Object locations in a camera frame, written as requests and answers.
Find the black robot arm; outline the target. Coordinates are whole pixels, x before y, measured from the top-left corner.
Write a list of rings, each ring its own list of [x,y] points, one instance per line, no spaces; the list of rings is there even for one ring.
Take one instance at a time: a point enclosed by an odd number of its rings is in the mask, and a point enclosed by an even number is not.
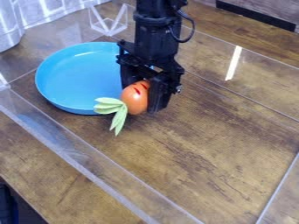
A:
[[[135,41],[120,40],[116,63],[121,86],[149,81],[147,112],[164,109],[172,94],[181,91],[184,69],[175,61],[181,40],[180,8],[185,0],[136,0]]]

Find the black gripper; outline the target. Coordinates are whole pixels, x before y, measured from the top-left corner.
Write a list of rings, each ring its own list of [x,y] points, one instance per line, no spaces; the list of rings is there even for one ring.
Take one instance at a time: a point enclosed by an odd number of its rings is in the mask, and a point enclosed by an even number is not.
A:
[[[133,14],[135,42],[117,42],[121,87],[125,88],[137,81],[155,76],[149,67],[161,68],[171,77],[183,74],[183,67],[173,57],[177,53],[181,19],[173,17],[149,17]],[[155,113],[165,109],[172,94],[181,92],[180,82],[171,81],[165,76],[155,76],[149,80],[147,112]]]

